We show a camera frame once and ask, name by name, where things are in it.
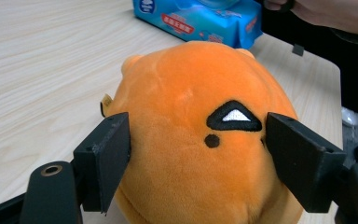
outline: wooden table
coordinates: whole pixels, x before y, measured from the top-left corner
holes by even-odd
[[[102,121],[99,102],[114,95],[120,66],[133,54],[182,40],[137,20],[131,0],[0,0],[0,203],[26,191],[30,173],[70,161]],[[300,120],[342,147],[339,69],[262,35],[251,52],[278,79]],[[333,223],[304,214],[300,223]],[[112,204],[107,217],[85,223],[126,223]]]

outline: plush toy eye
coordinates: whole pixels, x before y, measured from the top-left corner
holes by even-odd
[[[238,101],[232,100],[217,108],[206,121],[213,130],[242,130],[246,132],[261,131],[260,120]]]

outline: blue box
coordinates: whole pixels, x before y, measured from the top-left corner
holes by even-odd
[[[132,1],[137,18],[185,41],[213,41],[249,49],[262,35],[261,6],[254,0],[221,4],[211,0]]]

